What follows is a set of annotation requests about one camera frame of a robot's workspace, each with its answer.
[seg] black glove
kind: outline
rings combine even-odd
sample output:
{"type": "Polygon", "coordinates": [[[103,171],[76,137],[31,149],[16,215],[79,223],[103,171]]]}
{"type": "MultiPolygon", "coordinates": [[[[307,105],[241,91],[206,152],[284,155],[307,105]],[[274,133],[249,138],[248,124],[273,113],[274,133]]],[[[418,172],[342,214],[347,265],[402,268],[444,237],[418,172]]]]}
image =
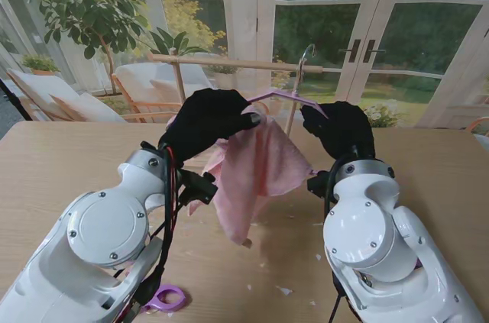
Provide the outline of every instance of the black glove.
{"type": "Polygon", "coordinates": [[[250,105],[236,90],[203,89],[184,103],[158,147],[167,144],[182,163],[211,147],[219,138],[248,130],[260,123],[256,113],[242,115],[250,105]]]}
{"type": "Polygon", "coordinates": [[[357,106],[347,102],[321,104],[321,109],[329,117],[313,107],[304,105],[300,110],[304,117],[304,128],[321,140],[326,152],[338,159],[342,155],[375,158],[374,135],[367,115],[357,106]]]}

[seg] plant pot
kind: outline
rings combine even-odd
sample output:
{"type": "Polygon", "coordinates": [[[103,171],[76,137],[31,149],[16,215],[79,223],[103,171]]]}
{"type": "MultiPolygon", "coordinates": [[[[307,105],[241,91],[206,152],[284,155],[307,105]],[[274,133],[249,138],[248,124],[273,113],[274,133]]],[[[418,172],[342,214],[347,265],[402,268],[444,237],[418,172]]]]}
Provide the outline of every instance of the plant pot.
{"type": "Polygon", "coordinates": [[[54,76],[54,73],[51,71],[43,71],[42,69],[31,69],[31,72],[34,75],[39,75],[39,76],[54,76]]]}
{"type": "Polygon", "coordinates": [[[215,80],[215,85],[219,89],[237,89],[238,83],[234,73],[214,73],[212,77],[215,80]]]}

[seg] paper scrap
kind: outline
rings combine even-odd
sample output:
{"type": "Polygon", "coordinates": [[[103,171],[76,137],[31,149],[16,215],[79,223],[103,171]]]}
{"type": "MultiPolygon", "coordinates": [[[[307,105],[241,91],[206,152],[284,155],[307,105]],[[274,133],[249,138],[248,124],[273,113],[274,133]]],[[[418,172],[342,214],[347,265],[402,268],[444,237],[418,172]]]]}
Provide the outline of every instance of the paper scrap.
{"type": "Polygon", "coordinates": [[[285,296],[288,296],[293,290],[286,289],[285,287],[280,287],[278,285],[275,285],[276,288],[278,288],[285,296]]]}

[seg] chair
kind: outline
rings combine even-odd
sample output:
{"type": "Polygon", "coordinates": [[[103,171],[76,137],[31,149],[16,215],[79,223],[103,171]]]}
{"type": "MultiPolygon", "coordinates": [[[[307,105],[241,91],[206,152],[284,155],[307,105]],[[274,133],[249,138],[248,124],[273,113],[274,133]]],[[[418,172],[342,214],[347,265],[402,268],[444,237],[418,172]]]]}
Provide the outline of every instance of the chair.
{"type": "Polygon", "coordinates": [[[57,76],[36,76],[13,69],[7,72],[11,81],[25,97],[21,100],[26,111],[33,113],[32,105],[39,108],[31,116],[38,121],[145,121],[146,118],[166,118],[177,111],[118,115],[110,107],[88,93],[79,95],[57,76]]]}
{"type": "MultiPolygon", "coordinates": [[[[180,65],[186,96],[196,90],[212,88],[199,65],[180,65]]],[[[167,63],[134,63],[120,66],[113,79],[134,113],[148,113],[168,108],[180,109],[182,103],[173,67],[167,63]]]]}
{"type": "MultiPolygon", "coordinates": [[[[489,117],[480,117],[467,126],[465,129],[467,132],[472,132],[480,123],[489,121],[489,117]]],[[[481,143],[482,147],[489,151],[489,131],[485,135],[475,134],[475,138],[481,143]]]]}

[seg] lawn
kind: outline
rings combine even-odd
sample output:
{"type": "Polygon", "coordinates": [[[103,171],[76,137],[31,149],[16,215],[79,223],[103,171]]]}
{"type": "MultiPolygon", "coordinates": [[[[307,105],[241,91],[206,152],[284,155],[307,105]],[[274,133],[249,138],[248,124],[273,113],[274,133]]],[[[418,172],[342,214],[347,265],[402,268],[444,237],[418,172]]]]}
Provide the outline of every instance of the lawn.
{"type": "MultiPolygon", "coordinates": [[[[335,98],[337,82],[306,81],[300,86],[300,94],[318,103],[332,102],[335,98]]],[[[406,89],[389,84],[368,83],[361,97],[360,106],[368,108],[379,102],[394,99],[397,101],[397,110],[401,113],[400,125],[414,126],[428,106],[433,92],[415,89],[406,89]]]]}

